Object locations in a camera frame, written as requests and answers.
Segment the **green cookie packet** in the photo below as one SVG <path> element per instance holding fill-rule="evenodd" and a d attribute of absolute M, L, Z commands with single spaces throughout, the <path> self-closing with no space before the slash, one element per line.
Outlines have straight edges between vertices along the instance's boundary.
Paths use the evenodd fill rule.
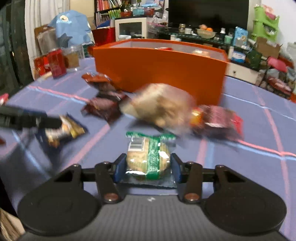
<path fill-rule="evenodd" d="M 122 183 L 165 189 L 176 188 L 172 174 L 171 151 L 176 147 L 172 133 L 147 135 L 127 132 L 126 172 Z"/>

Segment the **dark blue gold snack packet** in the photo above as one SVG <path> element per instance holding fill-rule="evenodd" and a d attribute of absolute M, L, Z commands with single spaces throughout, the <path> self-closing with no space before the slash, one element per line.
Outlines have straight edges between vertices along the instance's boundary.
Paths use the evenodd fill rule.
<path fill-rule="evenodd" d="M 86 126 L 81 124 L 69 113 L 61 115 L 60 119 L 62 120 L 62 126 L 60 128 L 46 128 L 35 134 L 37 141 L 42 147 L 57 149 L 88 133 Z"/>

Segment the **dark red dates bag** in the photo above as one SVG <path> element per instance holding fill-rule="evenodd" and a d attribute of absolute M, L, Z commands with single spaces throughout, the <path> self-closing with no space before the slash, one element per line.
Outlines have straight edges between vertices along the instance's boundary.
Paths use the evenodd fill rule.
<path fill-rule="evenodd" d="M 243 119 L 234 111 L 215 105 L 200 105 L 191 112 L 190 127 L 198 137 L 243 139 Z"/>

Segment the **dark brown snack packet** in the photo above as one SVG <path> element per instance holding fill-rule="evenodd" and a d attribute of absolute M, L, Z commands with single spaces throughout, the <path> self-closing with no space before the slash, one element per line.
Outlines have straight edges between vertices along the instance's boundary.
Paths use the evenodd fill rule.
<path fill-rule="evenodd" d="M 100 91 L 81 109 L 81 113 L 112 123 L 120 118 L 122 115 L 120 105 L 128 100 L 130 98 L 120 91 Z"/>

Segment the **red gift box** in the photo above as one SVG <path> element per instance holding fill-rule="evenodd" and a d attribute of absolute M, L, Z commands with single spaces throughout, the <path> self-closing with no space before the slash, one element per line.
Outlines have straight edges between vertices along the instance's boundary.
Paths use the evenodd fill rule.
<path fill-rule="evenodd" d="M 59 78 L 66 74 L 67 70 L 62 49 L 53 49 L 47 54 L 47 58 L 53 78 Z"/>

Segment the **brown chocolate packet upper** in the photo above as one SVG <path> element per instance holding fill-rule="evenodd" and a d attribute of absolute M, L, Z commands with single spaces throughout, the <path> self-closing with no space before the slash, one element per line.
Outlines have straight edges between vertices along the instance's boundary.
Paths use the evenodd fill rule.
<path fill-rule="evenodd" d="M 116 88 L 112 84 L 112 81 L 109 80 L 102 74 L 87 72 L 81 76 L 85 82 L 99 91 L 116 91 Z"/>

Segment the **blue shark plush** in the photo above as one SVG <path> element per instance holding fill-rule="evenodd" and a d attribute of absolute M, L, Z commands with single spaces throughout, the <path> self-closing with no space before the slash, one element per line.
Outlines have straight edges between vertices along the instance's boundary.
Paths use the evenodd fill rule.
<path fill-rule="evenodd" d="M 60 48 L 95 43 L 86 15 L 78 11 L 69 10 L 56 15 L 48 27 L 55 29 Z"/>

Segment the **orange storage box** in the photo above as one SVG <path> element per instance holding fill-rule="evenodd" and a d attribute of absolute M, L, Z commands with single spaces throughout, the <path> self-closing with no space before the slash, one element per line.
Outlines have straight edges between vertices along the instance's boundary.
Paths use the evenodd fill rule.
<path fill-rule="evenodd" d="M 225 51 L 199 44 L 130 39 L 94 47 L 97 72 L 135 92 L 150 83 L 185 90 L 197 104 L 218 105 L 228 65 Z"/>

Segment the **white tv stand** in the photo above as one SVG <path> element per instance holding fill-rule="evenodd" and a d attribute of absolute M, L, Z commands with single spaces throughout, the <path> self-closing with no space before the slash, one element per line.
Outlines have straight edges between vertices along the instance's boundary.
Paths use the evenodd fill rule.
<path fill-rule="evenodd" d="M 258 71 L 229 62 L 226 68 L 225 75 L 251 84 L 255 84 L 258 77 Z"/>

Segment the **bookshelf with books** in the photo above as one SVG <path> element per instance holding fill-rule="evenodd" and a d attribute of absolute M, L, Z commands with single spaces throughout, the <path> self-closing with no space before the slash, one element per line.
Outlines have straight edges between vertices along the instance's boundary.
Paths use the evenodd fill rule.
<path fill-rule="evenodd" d="M 94 21 L 98 27 L 107 20 L 120 17 L 120 13 L 129 6 L 131 1 L 125 0 L 94 0 Z"/>

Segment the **fruit bowl with oranges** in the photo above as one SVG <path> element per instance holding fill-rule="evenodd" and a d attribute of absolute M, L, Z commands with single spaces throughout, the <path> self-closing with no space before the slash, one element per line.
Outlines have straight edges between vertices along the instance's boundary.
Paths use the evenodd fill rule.
<path fill-rule="evenodd" d="M 209 28 L 204 24 L 199 25 L 196 31 L 197 31 L 197 34 L 204 39 L 212 39 L 216 35 L 216 32 L 214 32 L 212 28 Z"/>

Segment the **red folding chair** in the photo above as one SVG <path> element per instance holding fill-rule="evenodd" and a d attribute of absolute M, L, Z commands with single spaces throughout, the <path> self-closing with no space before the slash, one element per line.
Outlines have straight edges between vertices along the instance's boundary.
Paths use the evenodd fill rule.
<path fill-rule="evenodd" d="M 290 73 L 295 75 L 295 66 L 293 61 L 288 60 L 284 57 L 274 58 L 272 56 L 267 58 L 268 74 L 274 73 Z"/>

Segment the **white cabinet with glass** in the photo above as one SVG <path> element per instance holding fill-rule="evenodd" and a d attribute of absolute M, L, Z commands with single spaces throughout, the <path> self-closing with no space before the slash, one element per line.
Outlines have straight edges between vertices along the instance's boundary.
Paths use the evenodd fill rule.
<path fill-rule="evenodd" d="M 115 19 L 115 39 L 116 42 L 126 39 L 146 39 L 147 38 L 147 18 L 121 18 Z"/>

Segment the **cardboard box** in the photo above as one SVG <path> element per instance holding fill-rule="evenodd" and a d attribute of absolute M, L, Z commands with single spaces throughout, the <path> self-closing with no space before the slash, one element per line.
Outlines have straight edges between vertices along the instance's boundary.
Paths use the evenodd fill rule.
<path fill-rule="evenodd" d="M 257 37 L 255 43 L 255 50 L 261 53 L 264 57 L 278 58 L 280 54 L 281 45 L 274 43 L 266 38 Z"/>

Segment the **blue white tissue pack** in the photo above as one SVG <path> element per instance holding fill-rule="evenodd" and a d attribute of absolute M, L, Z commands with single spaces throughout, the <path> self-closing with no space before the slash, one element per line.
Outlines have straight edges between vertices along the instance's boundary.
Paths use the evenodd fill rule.
<path fill-rule="evenodd" d="M 248 31 L 243 28 L 236 27 L 234 31 L 232 45 L 235 47 L 246 46 L 247 39 L 248 39 Z"/>

